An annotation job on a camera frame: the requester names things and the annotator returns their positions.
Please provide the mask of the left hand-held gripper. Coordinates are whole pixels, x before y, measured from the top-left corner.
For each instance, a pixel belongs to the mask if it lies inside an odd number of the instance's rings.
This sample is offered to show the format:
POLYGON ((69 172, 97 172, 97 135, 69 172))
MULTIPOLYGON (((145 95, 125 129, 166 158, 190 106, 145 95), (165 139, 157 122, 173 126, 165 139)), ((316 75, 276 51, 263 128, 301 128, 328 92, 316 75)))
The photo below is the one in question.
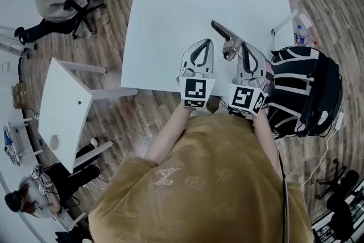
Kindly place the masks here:
POLYGON ((206 108, 216 82, 208 77, 213 73, 213 59, 214 44, 211 39, 200 40, 183 53, 178 85, 185 108, 206 108))

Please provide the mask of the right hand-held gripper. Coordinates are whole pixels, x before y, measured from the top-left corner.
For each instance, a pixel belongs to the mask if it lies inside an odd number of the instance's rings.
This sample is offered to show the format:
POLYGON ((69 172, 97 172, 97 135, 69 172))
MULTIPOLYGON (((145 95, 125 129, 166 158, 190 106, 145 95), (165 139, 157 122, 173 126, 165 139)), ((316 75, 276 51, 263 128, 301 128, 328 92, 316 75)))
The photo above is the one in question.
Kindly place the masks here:
POLYGON ((228 105, 237 111, 257 116, 268 96, 264 92, 267 58, 260 50, 245 42, 241 44, 241 54, 237 77, 229 85, 228 105))

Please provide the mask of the grey metal hinge part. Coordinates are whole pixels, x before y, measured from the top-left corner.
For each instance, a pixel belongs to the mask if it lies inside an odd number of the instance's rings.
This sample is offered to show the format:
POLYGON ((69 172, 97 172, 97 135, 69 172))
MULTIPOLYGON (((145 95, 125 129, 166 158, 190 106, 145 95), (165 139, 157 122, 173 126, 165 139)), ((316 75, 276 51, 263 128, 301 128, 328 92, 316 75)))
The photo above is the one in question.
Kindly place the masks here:
POLYGON ((246 42, 243 39, 215 20, 211 21, 211 26, 225 40, 222 49, 225 60, 232 61, 236 56, 243 59, 249 57, 246 42))

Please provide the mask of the person's left forearm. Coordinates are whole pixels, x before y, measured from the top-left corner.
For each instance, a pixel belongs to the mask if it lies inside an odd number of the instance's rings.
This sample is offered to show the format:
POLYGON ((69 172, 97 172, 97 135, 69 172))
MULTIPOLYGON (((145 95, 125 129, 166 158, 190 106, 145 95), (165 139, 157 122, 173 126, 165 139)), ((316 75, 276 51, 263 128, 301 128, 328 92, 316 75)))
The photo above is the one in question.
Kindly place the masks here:
POLYGON ((182 102, 172 113, 170 119, 160 131, 156 139, 148 148, 144 158, 158 165, 163 163, 181 137, 187 121, 192 113, 192 108, 186 108, 182 102))

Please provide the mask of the black device with screen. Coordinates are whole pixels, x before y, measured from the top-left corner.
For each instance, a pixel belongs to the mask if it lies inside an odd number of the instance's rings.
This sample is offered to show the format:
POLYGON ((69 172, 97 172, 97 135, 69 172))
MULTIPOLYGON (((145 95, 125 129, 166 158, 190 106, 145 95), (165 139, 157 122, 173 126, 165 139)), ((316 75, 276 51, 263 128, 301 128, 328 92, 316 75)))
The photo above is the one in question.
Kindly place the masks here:
POLYGON ((243 118, 243 119, 249 121, 251 124, 253 124, 253 115, 251 115, 250 113, 246 113, 242 110, 234 109, 229 106, 227 107, 227 110, 228 110, 228 114, 237 116, 239 118, 243 118))

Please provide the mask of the white table leg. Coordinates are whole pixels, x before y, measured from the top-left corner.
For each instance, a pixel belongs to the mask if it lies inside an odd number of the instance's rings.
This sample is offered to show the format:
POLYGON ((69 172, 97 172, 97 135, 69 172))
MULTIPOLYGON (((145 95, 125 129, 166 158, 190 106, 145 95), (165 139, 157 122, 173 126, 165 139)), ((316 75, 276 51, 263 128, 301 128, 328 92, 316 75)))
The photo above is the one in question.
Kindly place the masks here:
POLYGON ((287 17, 285 17, 278 25, 276 25, 272 30, 271 30, 271 35, 275 36, 276 33, 281 30, 286 24, 288 24, 289 22, 291 22, 295 16, 297 16, 298 11, 294 10, 293 12, 290 13, 290 15, 288 15, 287 17))

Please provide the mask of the plastic bottle blue label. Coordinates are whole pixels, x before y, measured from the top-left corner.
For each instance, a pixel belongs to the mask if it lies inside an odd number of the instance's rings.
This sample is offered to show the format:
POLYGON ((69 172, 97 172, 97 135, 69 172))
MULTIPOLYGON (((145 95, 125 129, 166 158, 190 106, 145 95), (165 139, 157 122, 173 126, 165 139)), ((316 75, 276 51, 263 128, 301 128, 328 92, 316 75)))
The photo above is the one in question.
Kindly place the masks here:
POLYGON ((294 33, 296 46, 307 46, 309 41, 309 35, 307 29, 302 25, 297 25, 297 29, 294 33))

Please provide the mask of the plastic bottle red cap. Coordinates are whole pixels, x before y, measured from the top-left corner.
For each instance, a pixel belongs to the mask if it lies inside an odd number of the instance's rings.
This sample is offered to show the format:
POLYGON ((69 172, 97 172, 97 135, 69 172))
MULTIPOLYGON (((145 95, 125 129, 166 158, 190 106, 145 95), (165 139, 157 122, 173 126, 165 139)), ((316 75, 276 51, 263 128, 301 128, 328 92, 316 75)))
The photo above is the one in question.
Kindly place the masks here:
POLYGON ((307 45, 312 48, 316 48, 318 45, 316 30, 313 26, 307 29, 307 45))

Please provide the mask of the black office chair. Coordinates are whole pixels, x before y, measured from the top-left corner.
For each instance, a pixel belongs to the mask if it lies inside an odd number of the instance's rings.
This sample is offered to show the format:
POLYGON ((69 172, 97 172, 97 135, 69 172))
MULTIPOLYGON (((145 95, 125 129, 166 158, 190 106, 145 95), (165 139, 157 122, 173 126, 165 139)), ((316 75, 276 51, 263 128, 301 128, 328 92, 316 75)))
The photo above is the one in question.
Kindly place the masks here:
POLYGON ((310 93, 301 113, 305 129, 299 136, 322 135, 334 121, 342 101, 342 80, 338 64, 329 57, 318 59, 310 93))

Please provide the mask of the black swivel chair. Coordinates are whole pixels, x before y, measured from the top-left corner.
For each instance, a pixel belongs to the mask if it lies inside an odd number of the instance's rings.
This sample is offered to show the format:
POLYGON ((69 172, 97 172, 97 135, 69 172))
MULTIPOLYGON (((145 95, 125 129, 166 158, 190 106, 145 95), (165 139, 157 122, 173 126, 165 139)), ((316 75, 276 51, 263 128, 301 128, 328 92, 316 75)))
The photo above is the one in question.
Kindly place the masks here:
POLYGON ((89 32, 91 32, 92 34, 97 33, 96 28, 92 29, 92 27, 87 19, 87 16, 90 13, 96 11, 97 9, 106 8, 106 4, 101 3, 94 7, 89 8, 88 6, 91 1, 96 1, 96 0, 87 0, 87 4, 84 7, 81 7, 80 5, 78 5, 74 0, 67 0, 64 4, 64 7, 63 7, 64 10, 69 10, 70 8, 74 8, 77 11, 77 15, 76 15, 77 20, 76 20, 75 27, 72 32, 72 38, 74 40, 78 38, 77 30, 82 22, 86 25, 86 28, 88 29, 89 32))

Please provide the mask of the person's mustard yellow shirt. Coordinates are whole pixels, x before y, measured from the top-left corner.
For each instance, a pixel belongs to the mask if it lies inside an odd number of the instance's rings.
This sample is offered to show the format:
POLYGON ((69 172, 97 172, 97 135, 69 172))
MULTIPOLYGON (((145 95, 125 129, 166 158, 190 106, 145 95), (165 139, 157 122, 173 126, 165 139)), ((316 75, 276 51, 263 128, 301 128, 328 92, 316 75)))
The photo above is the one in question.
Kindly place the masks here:
POLYGON ((283 187, 248 121, 195 116, 162 164, 120 164, 90 234, 94 243, 282 243, 283 187))

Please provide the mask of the small white table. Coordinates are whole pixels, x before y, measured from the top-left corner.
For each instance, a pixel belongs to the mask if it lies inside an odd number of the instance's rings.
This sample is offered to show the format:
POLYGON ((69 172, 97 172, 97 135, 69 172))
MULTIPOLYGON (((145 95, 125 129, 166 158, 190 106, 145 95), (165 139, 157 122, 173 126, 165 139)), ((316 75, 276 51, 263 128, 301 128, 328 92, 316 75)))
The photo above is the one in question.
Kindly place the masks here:
POLYGON ((105 67, 74 63, 52 58, 44 84, 38 132, 59 162, 70 172, 74 168, 109 149, 107 141, 92 151, 76 157, 90 107, 95 100, 134 96, 133 88, 89 89, 74 71, 105 74, 105 67), (81 96, 79 105, 76 97, 81 96))

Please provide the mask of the black folded chair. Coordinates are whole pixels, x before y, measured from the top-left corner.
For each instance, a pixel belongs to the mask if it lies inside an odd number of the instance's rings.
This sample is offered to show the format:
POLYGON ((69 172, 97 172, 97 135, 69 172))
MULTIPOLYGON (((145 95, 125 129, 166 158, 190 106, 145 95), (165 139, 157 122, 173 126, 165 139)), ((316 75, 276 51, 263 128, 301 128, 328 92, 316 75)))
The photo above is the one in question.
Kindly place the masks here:
POLYGON ((326 202, 326 208, 333 213, 330 219, 329 226, 333 231, 334 238, 342 242, 347 241, 354 232, 354 223, 351 216, 351 211, 345 199, 349 195, 353 195, 353 189, 358 183, 359 173, 354 170, 349 170, 345 176, 344 173, 347 167, 343 165, 339 172, 339 161, 335 159, 333 163, 336 165, 335 173, 332 180, 317 179, 319 185, 327 185, 328 188, 315 196, 321 200, 328 193, 332 193, 326 202))

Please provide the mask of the brown cardboard box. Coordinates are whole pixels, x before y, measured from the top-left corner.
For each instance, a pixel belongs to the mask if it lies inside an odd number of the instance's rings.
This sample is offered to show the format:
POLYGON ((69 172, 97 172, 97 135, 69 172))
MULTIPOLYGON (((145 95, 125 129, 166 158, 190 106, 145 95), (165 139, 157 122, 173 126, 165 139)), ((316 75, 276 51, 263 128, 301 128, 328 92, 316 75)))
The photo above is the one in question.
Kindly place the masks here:
POLYGON ((16 109, 26 109, 28 106, 27 94, 23 83, 17 83, 11 88, 13 106, 16 109))

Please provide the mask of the white metal table frame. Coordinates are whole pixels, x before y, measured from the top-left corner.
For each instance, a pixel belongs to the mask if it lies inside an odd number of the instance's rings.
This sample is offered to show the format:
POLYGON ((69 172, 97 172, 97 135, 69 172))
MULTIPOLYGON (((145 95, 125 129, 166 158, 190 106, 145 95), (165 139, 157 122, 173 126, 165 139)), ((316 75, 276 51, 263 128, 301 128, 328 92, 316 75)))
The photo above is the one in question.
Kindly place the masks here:
POLYGON ((14 56, 29 59, 29 50, 37 50, 36 43, 22 44, 14 36, 15 29, 0 25, 0 51, 10 53, 14 56))

